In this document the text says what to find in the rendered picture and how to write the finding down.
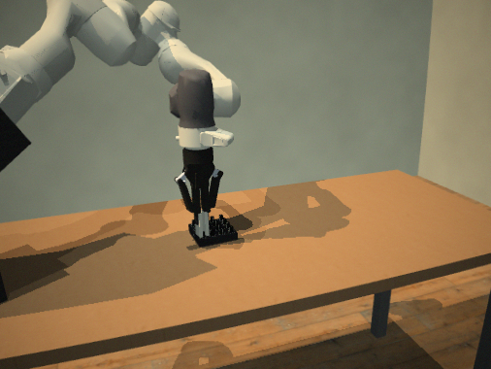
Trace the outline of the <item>black knob panel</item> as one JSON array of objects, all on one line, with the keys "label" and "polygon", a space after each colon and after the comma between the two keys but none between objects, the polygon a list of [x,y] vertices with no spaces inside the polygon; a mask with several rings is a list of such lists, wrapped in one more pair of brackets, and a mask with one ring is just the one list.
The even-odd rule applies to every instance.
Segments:
[{"label": "black knob panel", "polygon": [[200,248],[238,240],[238,232],[223,215],[219,215],[217,219],[211,216],[211,220],[209,221],[210,236],[206,236],[205,231],[203,231],[203,238],[198,237],[194,226],[195,222],[193,219],[192,223],[188,224],[188,229]]}]

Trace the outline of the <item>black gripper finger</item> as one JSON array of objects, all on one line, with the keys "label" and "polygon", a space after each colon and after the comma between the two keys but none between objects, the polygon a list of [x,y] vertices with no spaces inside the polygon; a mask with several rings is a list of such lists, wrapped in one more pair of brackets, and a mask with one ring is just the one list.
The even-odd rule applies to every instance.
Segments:
[{"label": "black gripper finger", "polygon": [[[210,235],[209,212],[211,211],[211,208],[215,207],[219,183],[222,175],[223,175],[222,171],[218,169],[214,169],[212,180],[211,180],[211,186],[210,186],[210,179],[209,179],[210,172],[208,170],[205,170],[204,183],[200,184],[201,208],[202,208],[201,214],[202,214],[202,222],[203,222],[203,231],[205,231],[206,236]],[[210,186],[210,192],[209,192],[209,186]]]},{"label": "black gripper finger", "polygon": [[203,237],[203,222],[202,222],[202,214],[201,214],[201,200],[200,200],[200,173],[195,172],[195,184],[190,183],[191,185],[191,193],[192,193],[192,201],[190,198],[190,194],[188,188],[186,186],[186,176],[184,172],[179,176],[175,177],[175,182],[180,187],[180,192],[185,204],[185,208],[190,213],[194,213],[194,222],[196,235],[200,238]]}]

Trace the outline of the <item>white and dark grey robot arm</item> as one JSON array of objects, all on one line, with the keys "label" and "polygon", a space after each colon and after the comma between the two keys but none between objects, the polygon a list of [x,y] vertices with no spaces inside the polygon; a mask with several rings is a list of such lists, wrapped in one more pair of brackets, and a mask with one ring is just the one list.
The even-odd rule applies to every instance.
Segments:
[{"label": "white and dark grey robot arm", "polygon": [[19,48],[0,50],[0,108],[14,124],[73,69],[74,36],[111,67],[128,61],[147,66],[158,54],[159,70],[174,84],[170,113],[180,118],[176,140],[182,147],[197,151],[234,141],[234,134],[216,128],[213,118],[235,114],[240,91],[179,40],[180,19],[170,4],[154,1],[142,16],[125,0],[47,0],[47,6],[35,35]]}]

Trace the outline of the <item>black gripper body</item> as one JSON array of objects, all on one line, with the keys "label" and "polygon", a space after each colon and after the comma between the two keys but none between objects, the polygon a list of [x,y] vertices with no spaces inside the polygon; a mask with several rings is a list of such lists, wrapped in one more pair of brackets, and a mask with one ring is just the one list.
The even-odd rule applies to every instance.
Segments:
[{"label": "black gripper body", "polygon": [[[186,178],[195,185],[195,172],[200,173],[200,184],[204,183],[204,171],[210,172],[209,178],[212,176],[215,169],[213,165],[213,148],[209,147],[205,150],[187,150],[183,148],[183,169]],[[210,163],[211,162],[211,163]],[[210,163],[210,164],[209,164]],[[202,165],[207,164],[207,165]]]}]

